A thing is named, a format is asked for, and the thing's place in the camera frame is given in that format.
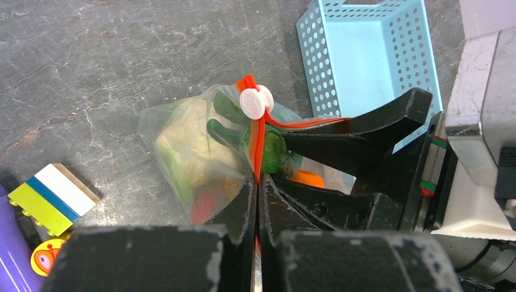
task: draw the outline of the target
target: red object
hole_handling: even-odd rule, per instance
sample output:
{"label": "red object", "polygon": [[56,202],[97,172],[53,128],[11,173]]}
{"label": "red object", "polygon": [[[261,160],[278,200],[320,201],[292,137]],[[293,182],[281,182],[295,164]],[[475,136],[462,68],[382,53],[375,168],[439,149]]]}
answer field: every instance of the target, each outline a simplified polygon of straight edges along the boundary
{"label": "red object", "polygon": [[[253,75],[247,75],[243,79],[237,81],[235,83],[236,88],[239,92],[242,92],[244,89],[248,88],[256,88],[256,83],[254,82]],[[251,167],[253,168],[254,175],[256,176],[256,180],[258,183],[260,182],[260,174],[262,172],[262,155],[263,155],[263,141],[265,139],[265,122],[269,124],[280,127],[280,128],[291,128],[291,129],[303,129],[315,127],[318,125],[324,125],[327,123],[339,122],[341,120],[349,120],[348,117],[334,117],[330,119],[323,119],[321,117],[314,118],[310,121],[300,121],[300,122],[292,122],[292,123],[279,123],[275,121],[267,111],[263,117],[259,120],[253,120],[251,122],[251,141],[249,143],[249,160],[251,163]]]}
{"label": "red object", "polygon": [[432,192],[431,190],[425,189],[424,187],[421,187],[421,196],[423,198],[431,198],[434,195],[435,195],[434,192]]}

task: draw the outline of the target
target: lego brick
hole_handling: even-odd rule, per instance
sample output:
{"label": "lego brick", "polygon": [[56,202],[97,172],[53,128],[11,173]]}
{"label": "lego brick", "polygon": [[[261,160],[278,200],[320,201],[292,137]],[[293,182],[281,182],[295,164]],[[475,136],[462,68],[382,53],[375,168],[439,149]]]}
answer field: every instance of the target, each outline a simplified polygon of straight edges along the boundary
{"label": "lego brick", "polygon": [[75,213],[65,202],[59,199],[51,190],[49,190],[41,181],[36,177],[31,177],[27,181],[27,184],[39,193],[47,202],[49,202],[54,208],[56,208],[61,214],[63,214],[71,222],[79,220],[80,216]]}
{"label": "lego brick", "polygon": [[98,197],[93,195],[94,198],[91,198],[92,192],[61,164],[49,164],[36,173],[34,177],[79,216],[83,216],[95,206],[96,200],[94,198],[97,198],[98,201]]}
{"label": "lego brick", "polygon": [[24,209],[25,215],[33,216],[34,219],[57,236],[73,224],[26,183],[15,189],[8,197]]}

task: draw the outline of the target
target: yellow-green brick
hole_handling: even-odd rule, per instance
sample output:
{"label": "yellow-green brick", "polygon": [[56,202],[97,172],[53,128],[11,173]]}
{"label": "yellow-green brick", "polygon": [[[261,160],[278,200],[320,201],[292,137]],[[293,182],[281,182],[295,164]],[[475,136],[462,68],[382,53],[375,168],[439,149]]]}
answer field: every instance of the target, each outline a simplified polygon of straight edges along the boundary
{"label": "yellow-green brick", "polygon": [[15,189],[8,197],[56,236],[61,235],[73,224],[26,183]]}

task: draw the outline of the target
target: white stripe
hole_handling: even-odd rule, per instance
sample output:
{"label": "white stripe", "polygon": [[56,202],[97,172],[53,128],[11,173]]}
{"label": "white stripe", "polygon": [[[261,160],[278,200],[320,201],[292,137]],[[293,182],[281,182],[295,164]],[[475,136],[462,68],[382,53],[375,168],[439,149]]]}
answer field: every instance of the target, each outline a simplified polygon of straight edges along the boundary
{"label": "white stripe", "polygon": [[95,202],[52,164],[45,166],[34,177],[41,181],[79,216],[83,216],[95,206]]}

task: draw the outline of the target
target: purple object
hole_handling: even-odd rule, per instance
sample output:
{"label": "purple object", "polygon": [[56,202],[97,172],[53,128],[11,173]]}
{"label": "purple object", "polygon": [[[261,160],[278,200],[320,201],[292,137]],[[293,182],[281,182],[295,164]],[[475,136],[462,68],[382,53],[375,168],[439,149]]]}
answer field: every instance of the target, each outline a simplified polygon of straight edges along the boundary
{"label": "purple object", "polygon": [[0,185],[0,291],[40,290],[44,277],[30,267],[31,254],[16,224],[7,192]]}

